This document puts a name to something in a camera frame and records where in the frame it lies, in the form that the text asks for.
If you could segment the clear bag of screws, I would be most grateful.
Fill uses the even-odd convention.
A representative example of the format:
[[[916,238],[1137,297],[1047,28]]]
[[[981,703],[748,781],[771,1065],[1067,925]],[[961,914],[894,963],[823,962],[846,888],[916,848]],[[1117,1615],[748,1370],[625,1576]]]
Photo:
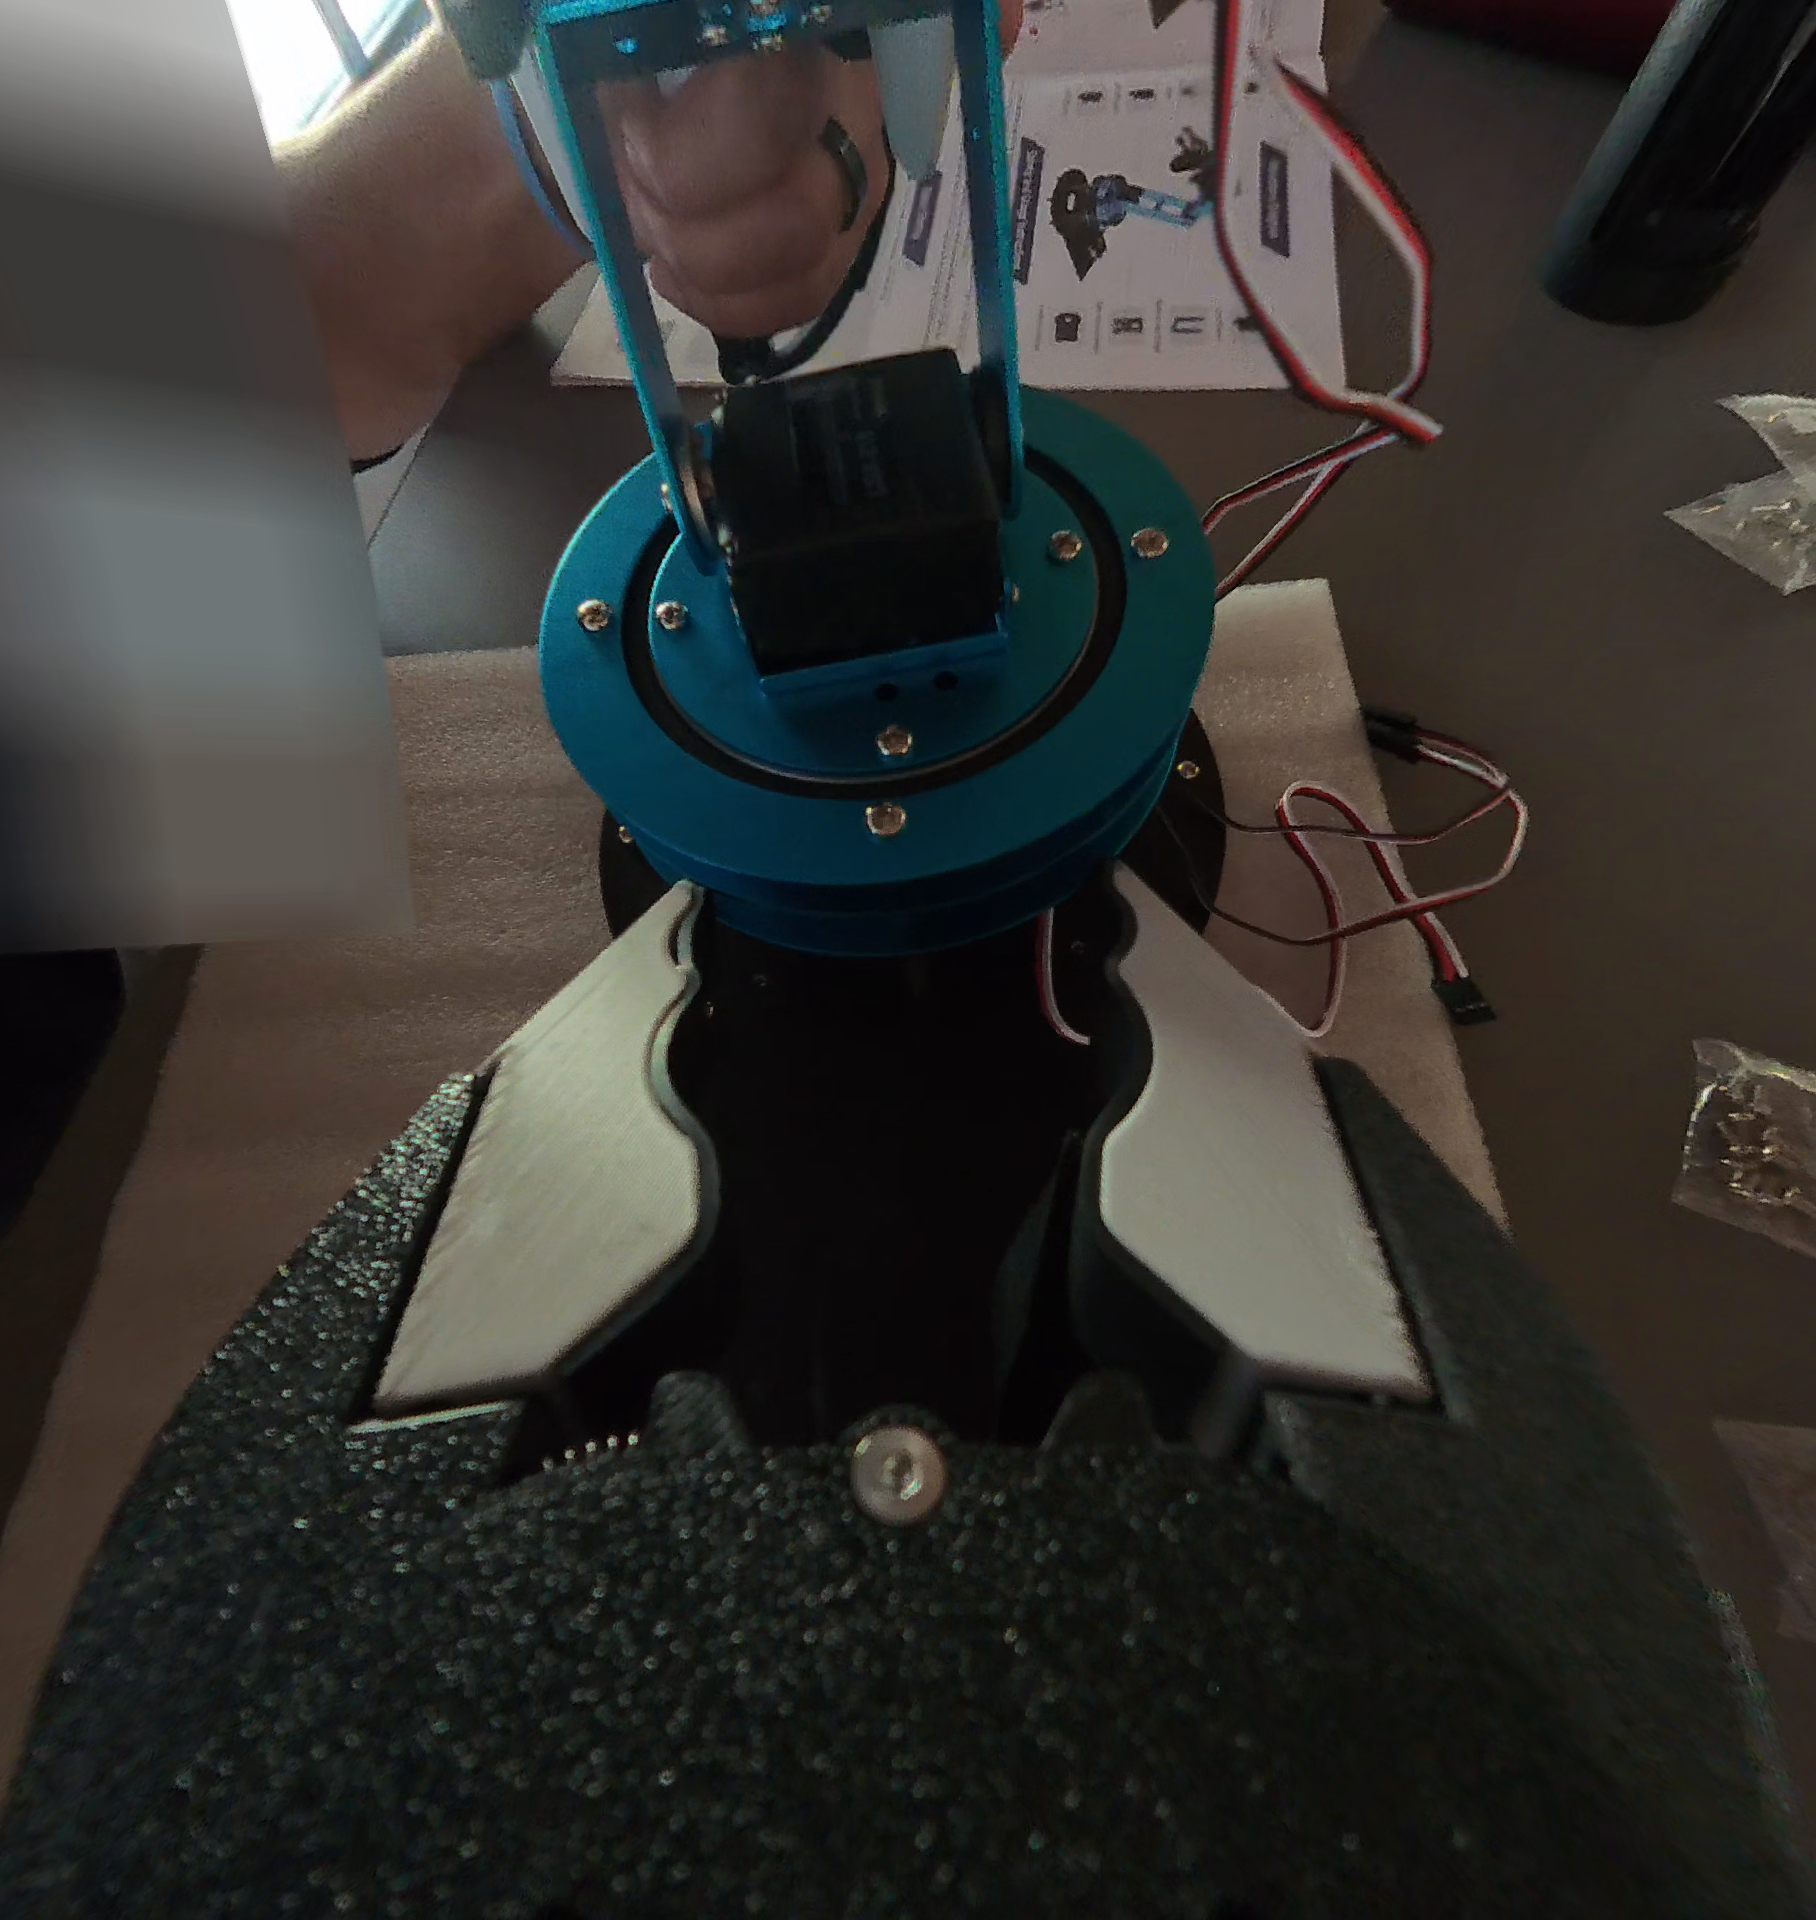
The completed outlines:
[[[1816,1254],[1816,1069],[1694,1036],[1694,1113],[1668,1202]]]

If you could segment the black bottle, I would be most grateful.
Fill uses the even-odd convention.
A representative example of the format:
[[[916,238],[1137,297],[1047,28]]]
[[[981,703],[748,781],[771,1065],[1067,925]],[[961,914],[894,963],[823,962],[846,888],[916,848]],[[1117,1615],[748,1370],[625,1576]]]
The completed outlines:
[[[1600,323],[1694,316],[1810,139],[1816,0],[1676,3],[1553,225],[1544,290]]]

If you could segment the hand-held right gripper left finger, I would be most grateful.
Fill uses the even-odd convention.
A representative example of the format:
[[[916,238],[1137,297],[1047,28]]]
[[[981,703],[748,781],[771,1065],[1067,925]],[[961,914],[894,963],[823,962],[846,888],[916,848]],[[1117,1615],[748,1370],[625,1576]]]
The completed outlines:
[[[490,1053],[378,1415],[552,1392],[705,1254],[722,1168],[671,1087],[697,910],[678,881]]]

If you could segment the blue wristband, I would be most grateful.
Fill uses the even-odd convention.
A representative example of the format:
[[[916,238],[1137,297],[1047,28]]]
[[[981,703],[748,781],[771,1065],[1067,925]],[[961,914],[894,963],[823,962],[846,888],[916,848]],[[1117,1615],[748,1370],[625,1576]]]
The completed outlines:
[[[575,257],[592,257],[585,206],[572,166],[572,133],[537,74],[537,56],[523,56],[509,79],[490,83],[490,107],[497,107],[509,156],[523,191],[537,198],[543,219],[556,229],[556,238]]]

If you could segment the person's left forearm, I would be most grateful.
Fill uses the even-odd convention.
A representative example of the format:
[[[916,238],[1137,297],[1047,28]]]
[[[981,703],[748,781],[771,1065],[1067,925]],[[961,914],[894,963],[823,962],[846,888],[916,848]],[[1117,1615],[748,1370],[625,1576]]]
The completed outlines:
[[[523,184],[439,11],[273,151],[350,461],[421,433],[458,375],[585,261]]]

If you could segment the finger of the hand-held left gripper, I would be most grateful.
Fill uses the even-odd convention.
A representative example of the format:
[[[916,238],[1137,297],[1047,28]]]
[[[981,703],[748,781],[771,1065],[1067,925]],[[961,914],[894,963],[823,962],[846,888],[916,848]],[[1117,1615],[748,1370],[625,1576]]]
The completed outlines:
[[[537,33],[537,0],[452,0],[445,33],[469,79],[516,79]]]

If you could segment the white foam sheet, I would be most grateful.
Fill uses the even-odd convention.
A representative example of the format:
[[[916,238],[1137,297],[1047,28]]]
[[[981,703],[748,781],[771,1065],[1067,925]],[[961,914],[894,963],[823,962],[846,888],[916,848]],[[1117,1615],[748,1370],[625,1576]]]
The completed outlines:
[[[609,938],[537,651],[391,659],[415,933],[154,955],[0,1264],[0,1803],[109,1508],[228,1320]]]

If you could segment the instruction manual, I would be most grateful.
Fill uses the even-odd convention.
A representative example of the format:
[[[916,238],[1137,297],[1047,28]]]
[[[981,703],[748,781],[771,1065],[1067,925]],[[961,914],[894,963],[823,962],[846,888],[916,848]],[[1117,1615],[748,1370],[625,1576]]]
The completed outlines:
[[[1272,60],[1324,83],[1324,3],[1251,3]],[[1278,390],[1214,246],[1214,3],[1024,3],[1004,60],[1019,371],[1037,390]],[[1237,112],[1229,229],[1285,334],[1345,375],[1328,156],[1278,100]],[[846,371],[952,345],[976,358],[961,107],[941,166],[900,172],[868,290],[811,358]],[[625,383],[592,283],[552,383]]]

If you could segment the person's left hand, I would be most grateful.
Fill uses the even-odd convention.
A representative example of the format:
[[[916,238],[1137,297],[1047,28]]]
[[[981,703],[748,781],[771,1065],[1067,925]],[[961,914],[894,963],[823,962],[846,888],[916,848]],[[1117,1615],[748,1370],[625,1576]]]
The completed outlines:
[[[814,323],[886,206],[869,60],[825,46],[599,83],[599,112],[656,290],[727,338]]]

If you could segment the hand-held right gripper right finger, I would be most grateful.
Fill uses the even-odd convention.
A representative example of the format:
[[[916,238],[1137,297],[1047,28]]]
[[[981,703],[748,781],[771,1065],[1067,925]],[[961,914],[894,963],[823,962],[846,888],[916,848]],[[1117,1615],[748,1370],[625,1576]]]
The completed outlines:
[[[1137,876],[1108,983],[1094,1362],[1156,1430],[1237,1451],[1264,1392],[1429,1401],[1302,1026]]]

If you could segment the teal blue object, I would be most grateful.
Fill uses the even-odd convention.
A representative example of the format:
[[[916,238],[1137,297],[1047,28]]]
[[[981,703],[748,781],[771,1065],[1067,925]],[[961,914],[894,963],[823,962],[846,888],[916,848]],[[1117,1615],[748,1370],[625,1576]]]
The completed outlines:
[[[905,354],[682,410],[609,90],[952,17],[976,371]],[[523,3],[656,455],[543,608],[556,747],[666,881],[814,955],[916,955],[1063,905],[1162,800],[1214,551],[1109,417],[1019,383],[993,3]]]

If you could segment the black metal base plate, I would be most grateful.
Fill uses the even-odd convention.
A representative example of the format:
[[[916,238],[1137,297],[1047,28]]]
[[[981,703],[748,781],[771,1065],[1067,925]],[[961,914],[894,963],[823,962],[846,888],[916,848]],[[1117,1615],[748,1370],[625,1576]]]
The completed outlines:
[[[1224,868],[1194,721],[1176,759],[1201,800],[1169,781],[1133,844],[1053,905],[1053,1016],[1037,921],[825,962],[697,914],[671,1087],[715,1143],[722,1208],[705,1254],[572,1371],[585,1433],[644,1430],[659,1380],[710,1371],[765,1446],[825,1446],[881,1412],[1037,1446],[1070,1384],[1124,1371],[1094,1362],[1080,1202],[1109,1102],[1109,876],[1201,933],[1194,881]]]

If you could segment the large dark red roll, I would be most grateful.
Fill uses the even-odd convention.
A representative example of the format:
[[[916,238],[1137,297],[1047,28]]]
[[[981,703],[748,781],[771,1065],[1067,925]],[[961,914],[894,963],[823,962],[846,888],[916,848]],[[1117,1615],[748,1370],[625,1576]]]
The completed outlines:
[[[1645,56],[1676,3],[1668,0],[1383,0],[1383,11],[1409,24],[1452,28],[1452,33],[1483,33],[1483,40]]]

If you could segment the clear bag of parts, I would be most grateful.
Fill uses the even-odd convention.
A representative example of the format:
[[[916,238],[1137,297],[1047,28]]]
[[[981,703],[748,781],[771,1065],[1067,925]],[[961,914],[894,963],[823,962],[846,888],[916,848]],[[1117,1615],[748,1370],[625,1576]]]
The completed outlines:
[[[1760,433],[1775,467],[1666,519],[1763,588],[1802,594],[1816,588],[1816,397],[1722,397],[1722,410]]]

